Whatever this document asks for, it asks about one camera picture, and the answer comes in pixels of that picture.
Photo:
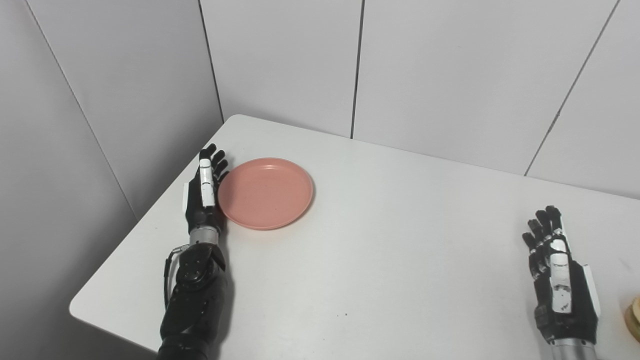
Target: white wall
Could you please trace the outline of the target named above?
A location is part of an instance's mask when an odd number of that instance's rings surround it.
[[[354,138],[524,174],[615,0],[368,0]]]
[[[198,0],[28,2],[140,218],[222,125]]]
[[[640,199],[639,19],[622,0],[529,176]]]
[[[225,118],[350,136],[362,0],[202,0]]]
[[[604,31],[533,163],[616,0],[202,8],[225,117],[350,136],[355,111],[357,140],[521,175],[532,165],[530,176],[640,198],[631,3],[618,10],[627,20],[614,17]]]
[[[153,359],[68,305],[220,126],[197,3],[34,3],[0,1],[0,358]]]

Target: robotic arm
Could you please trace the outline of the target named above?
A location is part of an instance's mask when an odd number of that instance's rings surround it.
[[[547,206],[536,218],[528,222],[531,233],[522,235],[538,298],[536,326],[554,360],[597,360],[600,303],[590,267],[573,260],[558,209]]]
[[[225,152],[211,144],[200,151],[198,170],[185,184],[185,216],[189,244],[171,251],[164,268],[164,305],[160,326],[163,339],[157,360],[208,360],[218,334],[225,301],[225,258],[218,236],[225,217],[216,205],[218,187],[228,172]],[[175,286],[169,292],[169,269],[179,255]]]

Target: prosthetic hand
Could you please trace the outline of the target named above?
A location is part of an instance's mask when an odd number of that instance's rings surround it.
[[[200,151],[198,170],[185,184],[184,211],[189,244],[177,247],[164,268],[164,306],[160,326],[163,339],[157,360],[207,360],[218,334],[225,300],[225,259],[218,247],[218,235],[225,217],[217,203],[218,186],[227,172],[225,152],[211,144]],[[168,297],[169,269],[179,254],[175,287]]]
[[[536,218],[528,223],[532,234],[522,235],[538,298],[536,325],[554,360],[596,360],[600,303],[591,270],[573,260],[558,209],[547,206]]]

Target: pink plate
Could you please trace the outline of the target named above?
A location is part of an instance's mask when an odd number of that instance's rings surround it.
[[[311,178],[291,161],[262,158],[247,161],[222,180],[218,201],[238,225],[271,230],[294,222],[314,193]]]

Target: silver wrist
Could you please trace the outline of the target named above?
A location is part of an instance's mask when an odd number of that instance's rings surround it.
[[[218,246],[218,230],[211,226],[196,227],[189,233],[189,245],[211,243]]]
[[[552,340],[554,360],[598,360],[592,343],[575,338]]]

